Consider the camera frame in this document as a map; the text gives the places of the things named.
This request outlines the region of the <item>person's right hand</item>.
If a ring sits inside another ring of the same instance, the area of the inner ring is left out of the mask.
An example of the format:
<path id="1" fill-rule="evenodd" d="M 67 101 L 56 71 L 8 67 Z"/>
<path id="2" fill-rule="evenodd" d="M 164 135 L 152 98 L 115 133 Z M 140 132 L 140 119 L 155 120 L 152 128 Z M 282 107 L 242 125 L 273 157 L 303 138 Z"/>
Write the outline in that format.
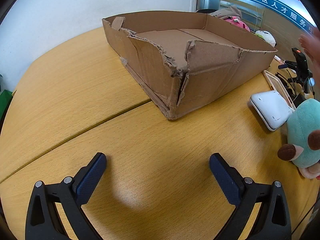
<path id="1" fill-rule="evenodd" d="M 312 35 L 300 35 L 298 40 L 305 53 L 319 63 L 319 29 L 314 28 Z"/>

